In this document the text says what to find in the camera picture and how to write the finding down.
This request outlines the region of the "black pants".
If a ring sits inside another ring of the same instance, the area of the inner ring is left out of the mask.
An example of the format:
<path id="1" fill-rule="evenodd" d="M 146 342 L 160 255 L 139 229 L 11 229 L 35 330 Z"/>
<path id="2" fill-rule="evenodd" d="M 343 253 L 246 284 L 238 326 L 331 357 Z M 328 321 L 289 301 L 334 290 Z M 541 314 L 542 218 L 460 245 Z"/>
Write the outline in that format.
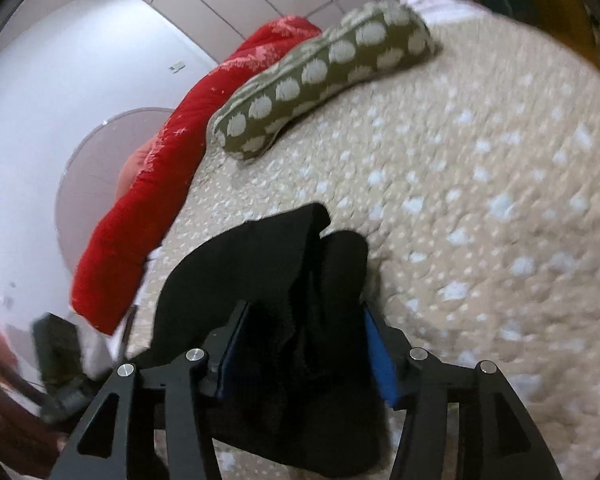
<path id="1" fill-rule="evenodd" d="M 170 273 L 147 352 L 162 365 L 246 315 L 206 401 L 213 437 L 267 460 L 352 477 L 375 466 L 384 415 L 361 304 L 368 246 L 312 203 L 205 242 Z"/>

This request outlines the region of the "red long bolster quilt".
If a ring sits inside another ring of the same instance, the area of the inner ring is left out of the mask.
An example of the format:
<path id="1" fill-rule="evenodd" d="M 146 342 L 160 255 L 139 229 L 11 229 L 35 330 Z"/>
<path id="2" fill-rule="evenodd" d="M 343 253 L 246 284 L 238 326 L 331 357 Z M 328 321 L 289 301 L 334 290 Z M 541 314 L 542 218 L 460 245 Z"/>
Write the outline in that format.
<path id="1" fill-rule="evenodd" d="M 293 15 L 262 25 L 175 107 L 129 188 L 95 226 L 74 271 L 71 307 L 99 333 L 112 335 L 132 306 L 147 257 L 186 201 L 212 115 L 251 77 L 321 32 Z"/>

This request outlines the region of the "round white headboard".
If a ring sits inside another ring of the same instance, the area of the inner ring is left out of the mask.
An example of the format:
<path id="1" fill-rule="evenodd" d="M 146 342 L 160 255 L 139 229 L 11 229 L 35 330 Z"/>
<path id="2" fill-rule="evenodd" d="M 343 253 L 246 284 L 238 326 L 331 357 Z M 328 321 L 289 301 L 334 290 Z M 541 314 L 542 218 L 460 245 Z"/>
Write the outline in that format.
<path id="1" fill-rule="evenodd" d="M 172 110 L 142 107 L 111 117 L 74 150 L 61 175 L 55 200 L 59 251 L 76 270 L 99 220 L 114 204 L 126 160 L 163 126 Z"/>

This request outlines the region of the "beige dotted bed quilt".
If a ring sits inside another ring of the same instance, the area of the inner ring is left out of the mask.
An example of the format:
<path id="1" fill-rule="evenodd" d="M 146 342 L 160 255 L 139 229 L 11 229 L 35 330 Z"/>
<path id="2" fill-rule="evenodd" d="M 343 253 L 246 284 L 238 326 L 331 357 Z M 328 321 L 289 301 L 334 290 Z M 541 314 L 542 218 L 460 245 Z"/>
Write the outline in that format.
<path id="1" fill-rule="evenodd" d="M 433 60 L 340 93 L 253 162 L 210 142 L 151 269 L 247 220 L 323 203 L 370 243 L 368 290 L 440 359 L 498 363 L 562 475 L 600 472 L 600 73 L 492 15 L 434 25 Z"/>

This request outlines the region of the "pink pillow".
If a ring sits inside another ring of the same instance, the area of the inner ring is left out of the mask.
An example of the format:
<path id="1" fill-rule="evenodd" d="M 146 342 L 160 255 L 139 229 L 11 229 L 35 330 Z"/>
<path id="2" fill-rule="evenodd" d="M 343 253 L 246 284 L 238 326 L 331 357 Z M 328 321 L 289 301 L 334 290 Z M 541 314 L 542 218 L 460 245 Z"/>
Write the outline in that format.
<path id="1" fill-rule="evenodd" d="M 150 139 L 134 153 L 132 153 L 125 161 L 119 174 L 117 191 L 116 195 L 114 196 L 114 200 L 120 200 L 120 198 L 125 196 L 126 192 L 129 191 L 135 178 L 143 170 L 146 158 L 149 155 L 153 145 L 154 140 Z"/>

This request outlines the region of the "olive patterned pillow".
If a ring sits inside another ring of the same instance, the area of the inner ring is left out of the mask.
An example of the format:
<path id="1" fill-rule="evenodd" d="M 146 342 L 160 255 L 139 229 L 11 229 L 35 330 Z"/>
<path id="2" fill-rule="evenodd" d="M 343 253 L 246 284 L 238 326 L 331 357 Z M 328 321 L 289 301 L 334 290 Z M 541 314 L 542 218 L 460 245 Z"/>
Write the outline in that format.
<path id="1" fill-rule="evenodd" d="M 437 50 L 410 6 L 365 3 L 238 88 L 211 117 L 207 138 L 234 159 L 256 158 L 288 122 L 355 84 L 422 64 Z"/>

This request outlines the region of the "white bed sheet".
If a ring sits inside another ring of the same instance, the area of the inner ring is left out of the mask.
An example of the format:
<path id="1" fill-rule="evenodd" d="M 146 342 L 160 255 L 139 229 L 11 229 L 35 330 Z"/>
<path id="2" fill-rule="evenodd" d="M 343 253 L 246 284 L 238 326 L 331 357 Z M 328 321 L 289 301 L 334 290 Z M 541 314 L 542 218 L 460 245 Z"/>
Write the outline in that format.
<path id="1" fill-rule="evenodd" d="M 400 0 L 412 8 L 428 26 L 476 20 L 486 14 L 482 6 L 467 0 Z"/>

